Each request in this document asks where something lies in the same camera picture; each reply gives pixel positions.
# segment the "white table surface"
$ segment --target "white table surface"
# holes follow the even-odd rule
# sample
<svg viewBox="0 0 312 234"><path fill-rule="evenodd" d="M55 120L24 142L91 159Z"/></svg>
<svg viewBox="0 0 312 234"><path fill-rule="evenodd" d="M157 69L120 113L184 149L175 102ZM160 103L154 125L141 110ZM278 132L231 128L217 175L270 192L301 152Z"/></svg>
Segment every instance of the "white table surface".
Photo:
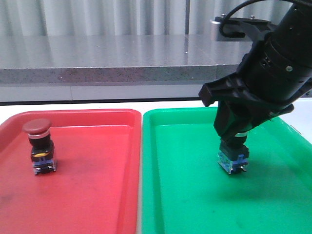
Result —
<svg viewBox="0 0 312 234"><path fill-rule="evenodd" d="M301 98L295 103L295 110L281 116L305 139L312 143L312 98ZM44 110L83 110L83 109L134 109L143 114L159 108L203 107L201 101L162 101L162 102L123 102L123 103L88 103L88 104L52 104L52 105L16 105L0 106L0 123L9 117L26 111ZM141 168L138 196L137 233L141 233Z"/></svg>

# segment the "black cable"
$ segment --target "black cable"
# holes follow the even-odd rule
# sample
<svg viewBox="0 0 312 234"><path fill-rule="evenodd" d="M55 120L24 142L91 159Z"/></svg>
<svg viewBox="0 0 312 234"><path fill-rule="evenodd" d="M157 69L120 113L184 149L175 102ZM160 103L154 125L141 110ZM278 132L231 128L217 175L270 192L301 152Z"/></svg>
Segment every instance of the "black cable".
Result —
<svg viewBox="0 0 312 234"><path fill-rule="evenodd" d="M230 32L230 33L225 33L223 31L224 25L226 24L226 22L229 20L229 18L235 14L237 11L239 11L240 9L242 9L245 6L248 6L250 4L253 4L255 2L259 2L259 1L266 1L266 0L248 0L246 2L243 2L242 4L238 5L236 8L234 8L232 11L230 11L223 19L223 21L220 24L220 33L221 35L223 35L224 37L227 38L243 38L245 37L244 33L241 32ZM303 1L303 0L279 0L279 1L287 1L287 2L291 2L291 3L295 3L301 6L307 6L307 7L312 7L312 3Z"/></svg>

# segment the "green tray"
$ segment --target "green tray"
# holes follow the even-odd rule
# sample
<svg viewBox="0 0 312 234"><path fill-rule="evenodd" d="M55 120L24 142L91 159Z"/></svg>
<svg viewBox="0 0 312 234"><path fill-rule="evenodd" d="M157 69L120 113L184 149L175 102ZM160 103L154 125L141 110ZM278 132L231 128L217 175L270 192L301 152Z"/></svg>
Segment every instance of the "green tray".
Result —
<svg viewBox="0 0 312 234"><path fill-rule="evenodd" d="M216 108L143 117L144 234L312 233L312 146L280 118L250 131L246 173L217 163Z"/></svg>

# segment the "white curtain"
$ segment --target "white curtain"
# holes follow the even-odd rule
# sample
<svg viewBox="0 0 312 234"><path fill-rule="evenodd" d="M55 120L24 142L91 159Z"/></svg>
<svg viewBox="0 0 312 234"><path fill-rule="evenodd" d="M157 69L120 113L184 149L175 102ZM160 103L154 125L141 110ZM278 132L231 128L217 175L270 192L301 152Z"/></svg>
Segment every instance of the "white curtain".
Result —
<svg viewBox="0 0 312 234"><path fill-rule="evenodd" d="M209 20L244 0L0 0L0 36L208 34ZM279 23L290 3L268 0L235 16Z"/></svg>

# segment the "red tray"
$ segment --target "red tray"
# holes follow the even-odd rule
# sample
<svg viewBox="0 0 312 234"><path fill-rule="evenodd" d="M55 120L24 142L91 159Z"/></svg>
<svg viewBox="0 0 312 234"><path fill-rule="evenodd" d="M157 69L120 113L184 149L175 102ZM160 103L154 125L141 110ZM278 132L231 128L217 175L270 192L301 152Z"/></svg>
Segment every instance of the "red tray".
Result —
<svg viewBox="0 0 312 234"><path fill-rule="evenodd" d="M34 175L22 125L52 121L56 172ZM0 233L134 234L141 114L35 111L0 126Z"/></svg>

